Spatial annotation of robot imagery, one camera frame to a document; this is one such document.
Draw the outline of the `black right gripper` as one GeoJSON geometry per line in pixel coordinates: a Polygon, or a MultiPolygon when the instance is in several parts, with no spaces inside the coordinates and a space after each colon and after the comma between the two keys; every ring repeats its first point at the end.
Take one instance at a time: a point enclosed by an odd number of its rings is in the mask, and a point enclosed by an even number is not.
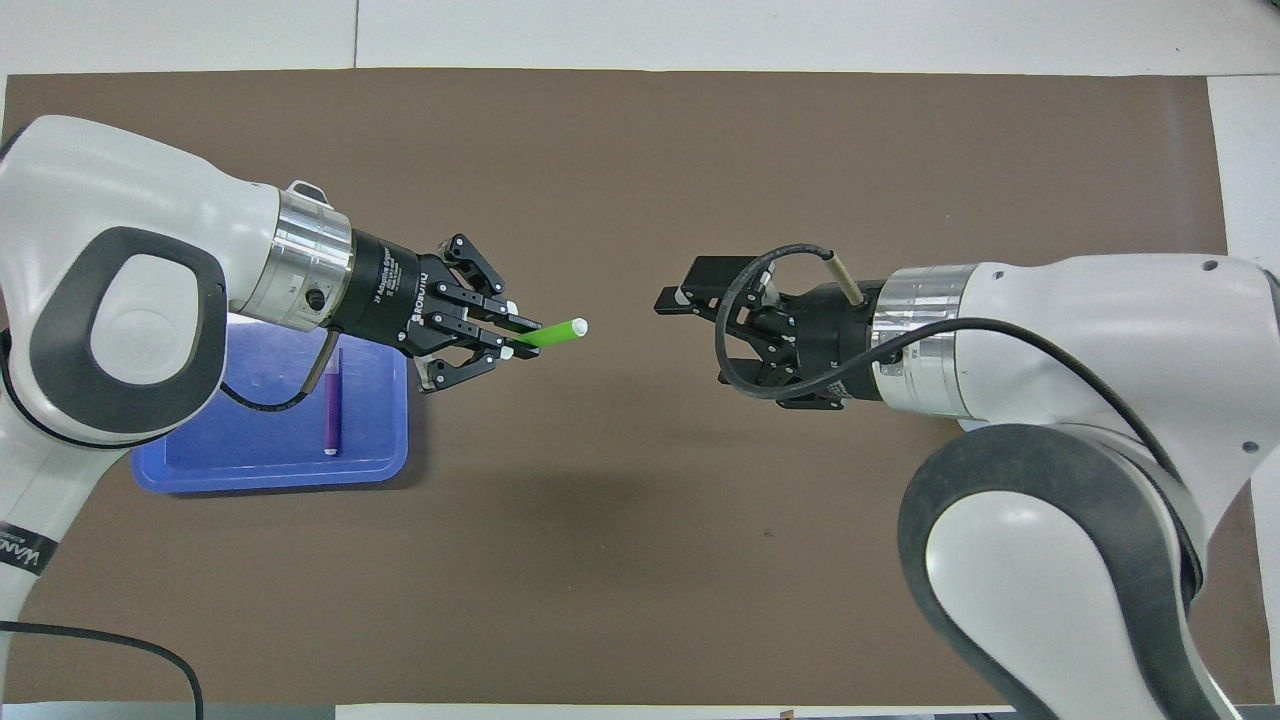
{"type": "MultiPolygon", "coordinates": [[[[684,281],[664,287],[655,301],[659,315],[714,319],[721,300],[754,258],[695,258],[684,281]]],[[[735,296],[731,319],[760,309],[760,334],[767,338],[763,359],[730,357],[728,363],[749,384],[768,389],[800,384],[836,369],[870,347],[870,328],[883,281],[860,281],[865,304],[855,307],[835,283],[805,293],[781,293],[776,300],[773,265],[756,272],[735,296]]],[[[777,398],[787,410],[838,411],[844,396],[832,389],[777,398]]]]}

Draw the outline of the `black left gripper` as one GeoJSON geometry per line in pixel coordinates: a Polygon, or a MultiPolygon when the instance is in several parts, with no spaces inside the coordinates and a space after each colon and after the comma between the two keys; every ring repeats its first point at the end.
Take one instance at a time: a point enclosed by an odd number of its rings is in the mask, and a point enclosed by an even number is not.
{"type": "Polygon", "coordinates": [[[434,254],[417,255],[374,234],[355,232],[353,265],[335,306],[335,329],[420,354],[420,392],[431,395],[540,350],[522,338],[543,324],[518,313],[506,281],[465,234],[434,254]],[[468,320],[431,320],[435,296],[511,336],[468,320]]]}

